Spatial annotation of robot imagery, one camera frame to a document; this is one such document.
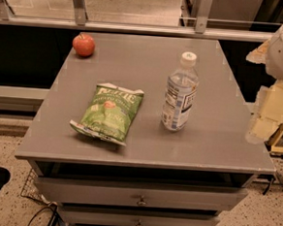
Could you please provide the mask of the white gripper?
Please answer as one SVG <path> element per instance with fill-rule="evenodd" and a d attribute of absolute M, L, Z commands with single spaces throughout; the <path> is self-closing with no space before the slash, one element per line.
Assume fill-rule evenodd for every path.
<path fill-rule="evenodd" d="M 270 88 L 261 86 L 245 140 L 252 145 L 266 142 L 283 123 L 283 24 L 270 40 L 250 51 L 245 59 L 266 64 L 267 73 L 277 81 Z"/>

